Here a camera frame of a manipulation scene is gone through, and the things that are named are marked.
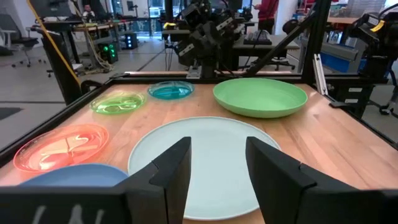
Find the red shirt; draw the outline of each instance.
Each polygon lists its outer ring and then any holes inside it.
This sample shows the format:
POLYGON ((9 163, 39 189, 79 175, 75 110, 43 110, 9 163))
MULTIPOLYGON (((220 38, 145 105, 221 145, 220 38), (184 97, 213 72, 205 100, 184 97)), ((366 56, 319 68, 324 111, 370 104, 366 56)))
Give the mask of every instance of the red shirt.
POLYGON ((278 9, 278 3, 279 0, 261 0, 259 21, 273 19, 275 17, 275 12, 278 9))

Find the window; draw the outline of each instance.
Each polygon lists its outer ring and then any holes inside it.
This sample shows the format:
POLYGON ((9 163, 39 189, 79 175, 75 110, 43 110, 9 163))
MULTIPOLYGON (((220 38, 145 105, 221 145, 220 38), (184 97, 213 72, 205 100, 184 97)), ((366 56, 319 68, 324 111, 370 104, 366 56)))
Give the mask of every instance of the window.
POLYGON ((111 0, 113 13, 123 15, 123 6, 121 0, 111 0))

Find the white plate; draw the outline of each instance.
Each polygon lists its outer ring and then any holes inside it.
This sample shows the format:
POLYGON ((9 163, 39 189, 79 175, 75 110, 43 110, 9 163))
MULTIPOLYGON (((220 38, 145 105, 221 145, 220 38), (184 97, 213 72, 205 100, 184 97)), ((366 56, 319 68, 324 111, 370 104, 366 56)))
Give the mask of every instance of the white plate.
POLYGON ((129 175, 185 136, 192 137, 192 172, 184 218, 224 220, 259 207, 246 165, 246 138, 280 147, 264 131, 233 119, 188 118, 151 131, 134 147, 129 175))

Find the transparent teal plate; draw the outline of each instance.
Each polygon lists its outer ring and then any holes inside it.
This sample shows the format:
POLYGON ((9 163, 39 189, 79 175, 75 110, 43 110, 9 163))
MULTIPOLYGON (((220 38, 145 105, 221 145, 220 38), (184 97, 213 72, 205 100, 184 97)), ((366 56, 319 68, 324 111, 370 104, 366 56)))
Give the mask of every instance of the transparent teal plate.
POLYGON ((170 81, 152 85, 148 94, 161 100, 176 100, 189 96, 194 90, 195 87, 191 83, 170 81))

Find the translucent plastic plate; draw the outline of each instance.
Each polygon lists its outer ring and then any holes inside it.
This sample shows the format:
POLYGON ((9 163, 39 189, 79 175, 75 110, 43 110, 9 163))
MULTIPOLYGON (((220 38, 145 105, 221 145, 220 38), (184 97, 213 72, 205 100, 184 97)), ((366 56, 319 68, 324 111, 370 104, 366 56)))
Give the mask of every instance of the translucent plastic plate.
POLYGON ((176 100, 189 96, 195 88, 191 83, 171 81, 152 85, 148 94, 161 100, 176 100))
POLYGON ((132 112, 144 103, 144 95, 121 91, 95 99, 90 103, 90 108, 101 114, 121 114, 132 112))
POLYGON ((106 129, 95 124, 54 129, 22 146, 14 165, 27 172, 47 172, 79 164, 102 150, 108 138, 106 129))

